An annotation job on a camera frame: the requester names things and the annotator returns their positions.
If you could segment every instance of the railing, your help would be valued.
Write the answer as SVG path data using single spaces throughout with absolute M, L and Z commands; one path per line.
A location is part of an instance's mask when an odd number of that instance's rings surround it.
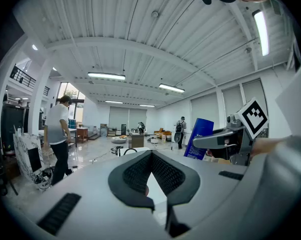
M 36 80 L 30 75 L 26 74 L 24 71 L 20 70 L 17 66 L 11 71 L 10 78 L 16 80 L 22 85 L 25 85 L 31 89 L 34 89 Z M 48 96 L 50 88 L 45 86 L 43 94 Z

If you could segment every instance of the person's hand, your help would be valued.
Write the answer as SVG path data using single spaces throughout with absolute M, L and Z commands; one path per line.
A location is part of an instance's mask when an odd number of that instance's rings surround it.
M 66 142 L 67 142 L 67 143 L 70 143 L 70 142 L 71 142 L 71 140 L 72 140 L 71 136 L 70 136 L 70 135 L 68 135 L 68 136 L 67 136 L 67 140 L 66 140 Z

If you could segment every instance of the black rubber pad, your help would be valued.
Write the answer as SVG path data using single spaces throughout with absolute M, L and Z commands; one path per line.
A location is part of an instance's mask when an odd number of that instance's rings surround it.
M 55 236 L 80 199 L 78 194 L 67 193 L 37 225 Z
M 231 171 L 226 171 L 226 170 L 220 171 L 219 175 L 227 177 L 227 178 L 231 178 L 231 179 L 234 179 L 234 180 L 238 180 L 238 181 L 241 181 L 242 178 L 244 177 L 243 174 L 239 174 L 239 173 L 235 173 L 235 172 L 231 172 Z

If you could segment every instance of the ceiling light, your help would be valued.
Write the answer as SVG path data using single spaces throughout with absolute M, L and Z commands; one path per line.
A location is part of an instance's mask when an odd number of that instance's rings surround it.
M 185 92 L 185 90 L 183 90 L 183 89 L 180 89 L 180 88 L 177 88 L 177 87 L 174 87 L 174 86 L 170 86 L 170 85 L 167 85 L 167 84 L 163 84 L 163 83 L 161 83 L 159 85 L 159 87 L 164 88 L 164 89 L 168 89 L 168 90 L 171 90 L 171 91 L 175 91 L 175 92 L 178 92 L 178 93 Z
M 110 78 L 110 79 L 125 80 L 125 76 L 123 74 L 88 72 L 88 76 L 91 78 Z
M 108 102 L 108 103 L 118 103 L 118 104 L 123 104 L 123 103 L 120 102 L 120 101 L 105 100 L 105 102 Z
M 261 54 L 263 56 L 266 56 L 267 54 L 270 53 L 270 48 L 269 48 L 269 37 L 267 35 L 264 13 L 261 10 L 257 10 L 253 12 L 252 15 L 256 21 L 256 25 L 259 33 Z
M 142 106 L 142 107 L 152 107 L 152 108 L 155 107 L 155 106 L 153 106 L 153 105 L 140 105 L 140 106 Z

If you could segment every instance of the white t-shirt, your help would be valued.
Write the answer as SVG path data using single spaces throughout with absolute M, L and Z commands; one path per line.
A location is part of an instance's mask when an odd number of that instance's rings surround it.
M 65 120 L 66 123 L 69 120 L 69 110 L 63 104 L 53 106 L 46 117 L 47 139 L 50 145 L 62 143 L 67 139 L 60 120 Z

